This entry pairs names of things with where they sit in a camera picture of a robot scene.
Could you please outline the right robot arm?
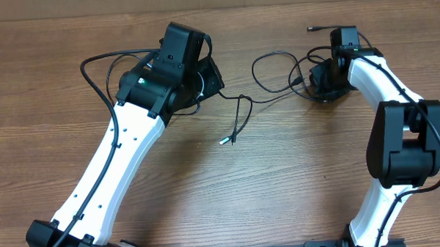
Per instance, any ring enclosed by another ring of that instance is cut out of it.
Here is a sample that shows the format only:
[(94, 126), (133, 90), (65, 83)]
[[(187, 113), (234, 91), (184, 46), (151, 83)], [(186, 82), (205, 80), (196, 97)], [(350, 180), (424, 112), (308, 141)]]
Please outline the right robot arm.
[(341, 240), (304, 247), (405, 247), (389, 231), (413, 194), (440, 186), (440, 101), (412, 92), (388, 68), (384, 55), (355, 26), (330, 26), (331, 57), (315, 63), (310, 84), (317, 100), (334, 101), (359, 90), (375, 111), (366, 149), (370, 187)]

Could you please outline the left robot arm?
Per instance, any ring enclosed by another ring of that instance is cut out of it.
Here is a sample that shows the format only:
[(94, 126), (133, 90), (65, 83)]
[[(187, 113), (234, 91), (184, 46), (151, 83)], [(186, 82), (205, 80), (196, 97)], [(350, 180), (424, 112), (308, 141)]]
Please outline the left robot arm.
[(50, 221), (33, 221), (29, 247), (140, 247), (110, 237), (117, 211), (145, 155), (172, 116), (214, 96), (224, 82), (211, 55), (208, 34), (171, 23), (156, 49), (114, 51), (139, 58), (120, 79), (103, 140), (78, 185)]

